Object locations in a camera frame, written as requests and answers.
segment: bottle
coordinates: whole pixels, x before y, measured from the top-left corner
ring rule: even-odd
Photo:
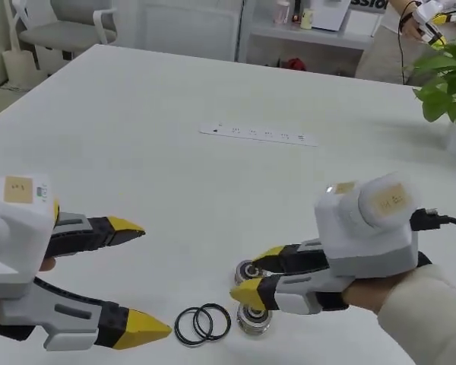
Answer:
[[[290,3],[287,0],[277,0],[274,11],[274,23],[286,24],[289,18]]]
[[[302,19],[300,27],[302,29],[311,29],[312,28],[312,16],[314,12],[311,8],[304,8],[302,12]]]

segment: white shelf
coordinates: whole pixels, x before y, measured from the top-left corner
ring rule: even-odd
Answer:
[[[297,40],[353,49],[367,49],[373,41],[371,36],[344,33],[341,30],[338,32],[318,29],[304,30],[299,25],[292,23],[278,25],[274,24],[271,17],[261,17],[260,14],[255,14],[250,33],[261,37]]]

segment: label sticker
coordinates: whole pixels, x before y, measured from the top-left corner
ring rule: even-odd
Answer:
[[[382,216],[386,217],[407,207],[407,193],[402,184],[393,185],[372,198],[373,207]]]
[[[346,194],[355,188],[355,182],[340,182],[336,185],[336,190],[334,190],[334,194]]]
[[[33,180],[29,177],[5,177],[4,202],[33,203]]]

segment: power strip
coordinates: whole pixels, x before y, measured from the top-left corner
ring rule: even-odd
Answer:
[[[269,141],[302,146],[316,147],[318,143],[311,136],[304,133],[277,132],[259,127],[234,127],[223,124],[203,125],[199,132],[206,135],[222,135],[224,137],[255,139],[256,141]]]

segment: white table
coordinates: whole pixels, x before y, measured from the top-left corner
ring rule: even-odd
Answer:
[[[202,135],[206,122],[312,133],[320,146]],[[47,281],[169,324],[209,302],[234,318],[235,266],[316,237],[312,206],[328,183],[400,170],[426,207],[456,217],[444,130],[423,121],[407,87],[97,46],[0,115],[0,175],[48,172],[63,210],[148,229],[124,246],[60,259]],[[456,283],[456,229],[422,234],[421,250]],[[198,349],[171,335],[130,351],[64,354],[43,351],[37,330],[24,343],[0,338],[0,363],[412,363],[362,310],[277,313],[272,326],[250,339],[234,325]]]

